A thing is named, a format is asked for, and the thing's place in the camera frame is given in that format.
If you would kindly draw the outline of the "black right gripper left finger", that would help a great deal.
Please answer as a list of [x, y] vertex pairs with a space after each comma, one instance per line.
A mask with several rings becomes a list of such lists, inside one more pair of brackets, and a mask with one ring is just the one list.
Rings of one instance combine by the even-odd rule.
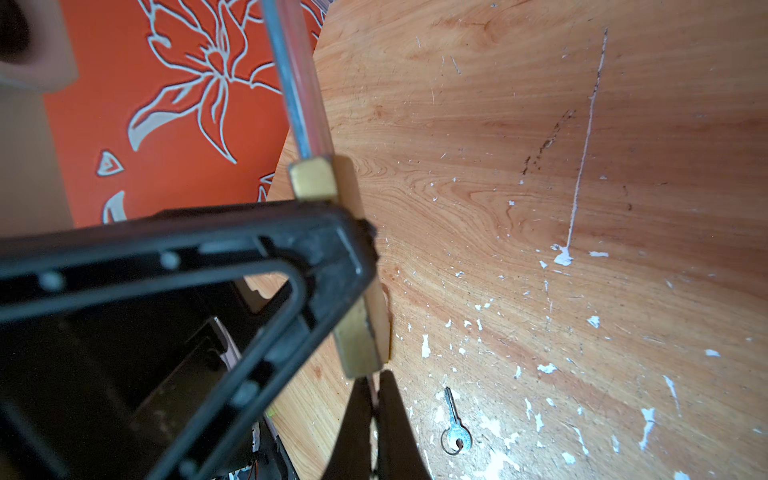
[[374, 407], [370, 382], [357, 379], [322, 480], [368, 480], [372, 473], [371, 422]]

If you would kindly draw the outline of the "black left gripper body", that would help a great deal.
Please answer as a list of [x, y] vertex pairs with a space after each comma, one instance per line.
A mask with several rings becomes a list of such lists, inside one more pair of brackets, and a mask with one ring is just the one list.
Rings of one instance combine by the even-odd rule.
[[1, 326], [1, 475], [142, 479], [286, 297], [242, 281]]

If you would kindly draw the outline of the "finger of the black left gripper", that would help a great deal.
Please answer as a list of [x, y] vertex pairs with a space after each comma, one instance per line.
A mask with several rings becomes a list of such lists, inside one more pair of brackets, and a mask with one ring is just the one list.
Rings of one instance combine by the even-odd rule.
[[165, 211], [1, 243], [1, 475], [209, 479], [367, 288], [325, 202]]

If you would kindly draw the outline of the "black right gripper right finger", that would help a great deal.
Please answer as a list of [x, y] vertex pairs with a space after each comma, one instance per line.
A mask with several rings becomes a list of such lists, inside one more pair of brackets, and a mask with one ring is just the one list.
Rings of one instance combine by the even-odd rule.
[[390, 370], [379, 375], [377, 474], [383, 480], [430, 479], [405, 410], [400, 391]]

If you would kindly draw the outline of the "large brass padlock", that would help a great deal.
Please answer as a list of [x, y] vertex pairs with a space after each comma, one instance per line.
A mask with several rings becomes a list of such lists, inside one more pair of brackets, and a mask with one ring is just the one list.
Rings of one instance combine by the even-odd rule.
[[349, 159], [336, 155], [299, 1], [261, 6], [298, 158], [287, 169], [299, 207], [309, 213], [309, 246], [319, 254], [307, 276], [301, 315], [333, 335], [344, 374], [362, 378], [389, 357], [389, 319], [373, 245]]

